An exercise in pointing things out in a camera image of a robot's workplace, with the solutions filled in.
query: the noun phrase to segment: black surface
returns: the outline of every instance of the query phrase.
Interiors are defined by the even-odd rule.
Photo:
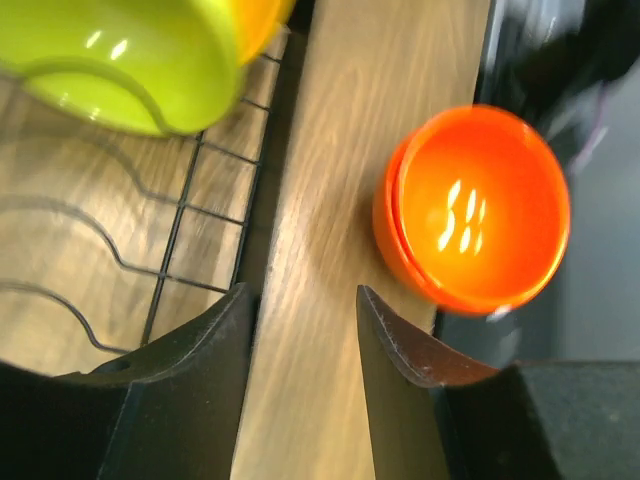
[[[376,478],[445,478],[439,439],[456,480],[638,478],[640,363],[497,371],[413,327],[370,288],[358,291],[357,315]]]
[[[93,373],[0,364],[0,478],[228,479],[256,311],[238,285]]]
[[[542,3],[548,17],[532,21],[527,11],[538,14],[542,10],[534,7]],[[637,54],[635,48],[624,48],[624,39],[637,35],[638,23],[628,23],[635,18],[631,14],[621,18],[625,10],[618,7],[626,5],[637,14],[639,4],[618,0],[604,3],[613,8],[608,15],[617,16],[618,23],[603,14],[596,16],[591,25],[600,29],[598,35],[603,45],[609,45],[605,53],[610,55],[586,49],[580,60],[584,65],[584,55],[598,53],[599,76],[610,79],[626,71]],[[532,44],[542,41],[536,40],[535,32],[551,32],[553,40],[563,31],[575,31],[571,26],[580,25],[583,7],[583,0],[496,0],[475,101],[507,102],[502,105],[522,113],[518,110],[522,106],[522,84],[510,83],[513,78],[501,75],[501,69],[522,65]],[[536,22],[541,28],[526,26]],[[612,32],[615,25],[620,28]],[[586,45],[593,42],[593,31],[588,33]],[[611,47],[614,39],[618,42],[615,48]],[[583,70],[586,73],[582,76],[576,70],[576,83],[560,95],[561,101],[550,109],[547,118],[534,125],[556,153],[571,193],[571,236],[558,272],[538,296],[498,321],[438,312],[439,338],[496,367],[515,359],[640,360],[640,214],[635,208],[640,201],[640,136],[636,128],[640,121],[640,71],[634,66],[615,85],[603,83],[571,98],[589,74],[597,71]],[[509,105],[510,94],[515,101]],[[603,107],[599,113],[600,102]],[[557,121],[572,109],[579,114],[569,115],[565,127],[551,135],[554,119]]]

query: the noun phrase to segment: metal wire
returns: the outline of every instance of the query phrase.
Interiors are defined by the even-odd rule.
[[[268,62],[273,62],[275,64],[280,64],[280,60],[277,58],[274,58],[270,55],[267,54],[263,54],[261,55],[261,58],[263,61],[268,61]],[[251,99],[248,98],[243,98],[241,100],[243,103],[245,103],[246,105],[249,105],[252,108],[256,108],[258,110],[261,110],[262,112],[266,112],[266,125],[268,126],[269,124],[269,116],[271,115],[271,109],[270,106],[268,105],[261,105]],[[7,105],[7,107],[5,108],[5,112],[7,111],[7,109],[11,108],[11,105]],[[265,127],[264,131],[263,131],[263,138],[262,138],[262,142],[261,144],[264,144],[264,140],[265,137],[267,135],[267,131],[268,128]],[[51,131],[47,131],[46,132],[47,135],[55,135],[56,132],[51,132]],[[243,246],[244,243],[244,239],[246,236],[246,229],[247,229],[247,225],[248,225],[248,214],[251,211],[251,202],[254,201],[254,194],[255,194],[255,190],[256,190],[256,182],[258,179],[258,169],[260,167],[261,164],[261,157],[262,155],[260,155],[260,159],[259,160],[252,160],[250,158],[247,158],[243,155],[240,155],[238,153],[232,152],[229,149],[218,145],[216,143],[210,142],[208,140],[205,140],[203,137],[203,133],[204,132],[200,132],[195,139],[193,139],[194,141],[194,150],[193,150],[193,154],[192,154],[192,158],[187,170],[187,175],[185,176],[185,181],[184,184],[182,186],[182,191],[181,191],[181,195],[180,198],[176,199],[176,198],[171,198],[169,196],[166,195],[162,195],[156,192],[153,192],[151,190],[149,190],[143,183],[140,174],[137,172],[137,170],[134,168],[134,166],[132,165],[131,160],[129,159],[129,157],[122,152],[117,146],[114,146],[108,142],[100,142],[100,139],[97,139],[95,137],[90,137],[90,136],[84,136],[84,137],[80,137],[83,141],[88,142],[88,143],[93,143],[96,144],[97,146],[99,146],[101,149],[107,151],[110,154],[110,157],[113,158],[118,165],[120,165],[120,167],[123,169],[123,171],[127,174],[127,176],[131,179],[134,187],[136,188],[136,190],[140,193],[141,196],[146,197],[148,199],[157,201],[157,202],[161,202],[163,204],[168,204],[168,205],[172,205],[176,207],[176,213],[173,219],[173,223],[171,226],[171,230],[169,233],[169,238],[167,241],[167,245],[165,247],[165,251],[164,251],[164,255],[163,255],[163,259],[162,259],[162,264],[160,267],[160,270],[154,270],[154,269],[150,269],[150,268],[146,268],[146,267],[142,267],[139,265],[134,265],[131,262],[128,262],[127,260],[122,258],[122,255],[120,254],[120,251],[118,250],[118,247],[114,241],[114,239],[112,238],[112,236],[109,234],[109,232],[106,230],[106,228],[95,218],[93,218],[92,216],[88,215],[87,213],[85,213],[82,209],[75,207],[73,205],[70,205],[64,201],[61,200],[56,200],[56,199],[52,199],[52,198],[48,198],[48,197],[42,197],[42,196],[35,196],[35,195],[0,195],[0,215],[2,215],[3,212],[7,212],[7,211],[11,211],[11,210],[46,210],[46,211],[52,211],[52,212],[56,212],[59,213],[61,215],[65,215],[69,218],[74,219],[75,221],[78,221],[80,223],[82,223],[83,225],[87,226],[89,229],[91,229],[91,231],[93,231],[96,235],[98,235],[101,240],[104,242],[104,244],[106,245],[107,249],[110,251],[111,255],[113,256],[114,261],[124,270],[127,271],[131,271],[137,274],[141,274],[141,275],[151,275],[156,277],[156,286],[153,292],[153,297],[152,300],[150,302],[150,306],[149,306],[149,310],[147,313],[147,317],[146,317],[146,321],[145,321],[145,326],[144,326],[144,330],[143,330],[143,334],[142,334],[142,338],[140,341],[140,345],[145,345],[149,342],[150,336],[151,336],[151,332],[153,329],[153,324],[155,321],[155,317],[158,311],[158,305],[160,302],[160,298],[164,289],[164,284],[165,284],[165,280],[166,279],[170,279],[185,285],[189,285],[189,286],[193,286],[193,287],[198,287],[198,288],[202,288],[202,289],[207,289],[210,291],[214,291],[214,292],[218,292],[218,293],[226,293],[228,291],[229,288],[231,288],[231,285],[235,282],[235,279],[237,277],[237,269],[238,269],[238,264],[239,264],[239,255],[240,255],[240,251],[241,248]],[[0,145],[5,144],[7,142],[11,142],[11,141],[16,141],[18,139],[22,139],[22,138],[27,138],[27,137],[32,137],[32,136],[37,136],[41,134],[41,132],[24,132],[21,131],[19,133],[13,133],[13,134],[7,134],[4,133],[0,136]],[[232,159],[232,160],[236,160],[239,162],[243,162],[243,163],[248,163],[251,165],[254,165],[256,167],[256,172],[253,176],[252,179],[252,183],[250,186],[250,195],[249,195],[249,204],[247,205],[247,208],[245,210],[245,215],[244,218],[242,219],[236,219],[236,218],[231,218],[227,215],[203,208],[203,207],[199,207],[197,205],[192,205],[188,202],[188,197],[189,197],[189,191],[191,189],[192,186],[192,182],[195,176],[195,172],[196,169],[198,167],[198,154],[200,152],[200,148],[202,146],[207,146],[208,148],[212,148],[215,149],[216,151],[222,153],[223,155],[225,155],[227,158]],[[205,216],[210,216],[210,217],[214,217],[217,218],[218,220],[221,220],[225,223],[229,223],[229,224],[233,224],[236,226],[239,226],[241,228],[240,231],[240,241],[238,244],[238,250],[236,252],[236,259],[234,262],[234,270],[231,276],[231,281],[229,285],[224,285],[224,286],[220,286],[220,285],[211,285],[211,284],[206,284],[206,283],[202,283],[202,282],[198,282],[192,279],[188,279],[188,278],[184,278],[178,275],[173,275],[169,273],[169,265],[171,263],[171,258],[176,246],[176,239],[178,238],[178,233],[180,230],[180,224],[181,224],[181,220],[182,217],[184,215],[184,212],[186,210],[191,210],[191,211],[196,211],[200,214],[203,214]],[[0,292],[2,291],[14,291],[14,292],[21,292],[21,293],[27,293],[27,294],[32,294],[32,295],[38,295],[44,298],[47,298],[51,301],[54,301],[62,306],[64,306],[65,308],[67,308],[73,315],[74,317],[78,320],[79,324],[82,326],[84,332],[87,335],[87,339],[88,341],[97,349],[99,350],[103,350],[106,352],[111,352],[111,353],[118,353],[118,354],[124,354],[124,353],[128,353],[129,350],[120,348],[118,346],[112,346],[112,345],[106,345],[102,342],[100,342],[97,337],[95,332],[93,331],[92,327],[91,327],[91,320],[87,319],[81,312],[80,310],[75,307],[69,300],[67,300],[66,298],[64,298],[63,296],[59,295],[58,293],[49,290],[47,288],[44,288],[42,286],[36,285],[36,284],[32,284],[32,283],[27,283],[27,282],[19,282],[16,280],[12,280],[12,279],[0,279]]]

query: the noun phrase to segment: black dish rack frame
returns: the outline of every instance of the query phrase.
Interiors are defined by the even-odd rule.
[[[280,181],[285,168],[286,149],[288,146],[298,86],[306,53],[314,3],[315,0],[299,0],[296,3],[287,24],[287,40],[281,58],[274,58],[268,54],[261,55],[262,61],[279,64],[270,104],[261,105],[248,98],[243,98],[241,100],[250,108],[262,110],[266,115],[265,126],[262,132],[262,142],[256,160],[234,153],[221,145],[217,145],[216,143],[206,141],[203,138],[204,132],[200,132],[195,137],[196,145],[188,165],[187,174],[178,200],[149,191],[138,178],[138,174],[135,171],[131,171],[132,169],[130,167],[127,168],[128,166],[123,164],[123,167],[126,170],[129,170],[128,173],[136,184],[141,195],[176,207],[176,213],[173,218],[167,245],[162,257],[160,270],[135,266],[128,263],[126,260],[123,260],[115,241],[111,238],[111,235],[100,225],[99,222],[79,208],[73,207],[64,202],[36,197],[12,197],[4,199],[2,205],[0,205],[0,209],[54,209],[69,217],[73,217],[75,220],[94,230],[102,238],[111,251],[114,261],[120,266],[120,268],[156,277],[153,296],[146,316],[142,337],[140,339],[141,347],[147,345],[150,341],[151,331],[158,311],[158,305],[167,279],[185,285],[214,291],[220,294],[226,294],[235,284],[244,282],[248,283],[252,291],[258,295],[257,298],[259,301],[259,295],[265,281],[271,235],[273,232],[276,208],[278,204]],[[255,173],[249,190],[247,206],[242,220],[234,219],[189,203],[189,191],[198,165],[198,154],[202,146],[213,148],[220,151],[229,159],[248,163],[255,167]],[[198,282],[169,273],[169,264],[176,246],[180,224],[182,217],[187,210],[194,210],[202,215],[215,217],[218,220],[240,227],[240,238],[234,260],[233,273],[231,275],[230,284],[227,288]],[[89,342],[95,348],[105,352],[121,355],[130,352],[130,350],[127,349],[102,343],[97,338],[93,328],[91,327],[90,319],[87,319],[72,302],[52,290],[37,284],[11,280],[0,280],[0,290],[37,295],[58,303],[65,307],[76,318],[85,331]]]

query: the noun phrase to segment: orange bowl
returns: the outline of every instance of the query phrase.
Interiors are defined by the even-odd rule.
[[[411,136],[396,149],[387,165],[373,198],[373,234],[382,258],[391,272],[416,293],[425,295],[422,274],[411,263],[398,235],[393,215],[392,192],[396,185],[400,163]]]
[[[533,128],[494,107],[451,109],[410,137],[399,163],[391,217],[423,293],[488,314],[544,288],[567,247],[570,208]]]

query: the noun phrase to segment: wooden countertop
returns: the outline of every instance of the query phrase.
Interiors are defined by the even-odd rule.
[[[488,7],[316,0],[234,480],[374,478],[356,286],[425,329],[434,307],[382,265],[371,195],[403,136],[471,101]]]

